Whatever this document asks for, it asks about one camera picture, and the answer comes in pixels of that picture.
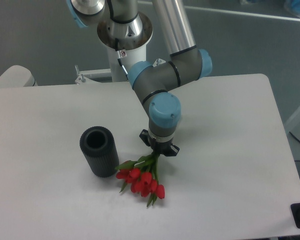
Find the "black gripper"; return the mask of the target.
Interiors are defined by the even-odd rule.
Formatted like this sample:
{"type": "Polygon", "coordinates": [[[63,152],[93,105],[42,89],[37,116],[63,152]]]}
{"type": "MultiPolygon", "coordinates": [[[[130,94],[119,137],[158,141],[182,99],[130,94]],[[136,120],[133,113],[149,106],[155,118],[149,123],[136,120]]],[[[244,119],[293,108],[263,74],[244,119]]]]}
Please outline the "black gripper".
{"type": "Polygon", "coordinates": [[[143,129],[139,134],[140,139],[146,146],[150,146],[156,153],[160,153],[165,156],[177,156],[180,148],[172,144],[172,139],[166,142],[158,142],[155,138],[149,139],[149,132],[143,129]]]}

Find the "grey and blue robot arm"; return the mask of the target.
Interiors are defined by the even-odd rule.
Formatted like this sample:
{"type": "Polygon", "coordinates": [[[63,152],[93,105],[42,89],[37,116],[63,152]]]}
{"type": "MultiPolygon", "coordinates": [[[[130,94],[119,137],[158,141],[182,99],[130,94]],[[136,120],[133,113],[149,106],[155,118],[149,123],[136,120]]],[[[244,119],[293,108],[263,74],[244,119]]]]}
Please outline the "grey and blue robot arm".
{"type": "Polygon", "coordinates": [[[135,0],[69,0],[68,9],[81,28],[97,26],[98,39],[108,50],[112,80],[129,81],[148,116],[142,141],[167,157],[178,154],[173,144],[181,118],[181,104],[171,90],[208,76],[212,59],[196,46],[185,7],[180,0],[154,0],[169,61],[146,61],[146,46],[153,35],[150,19],[135,0]]]}

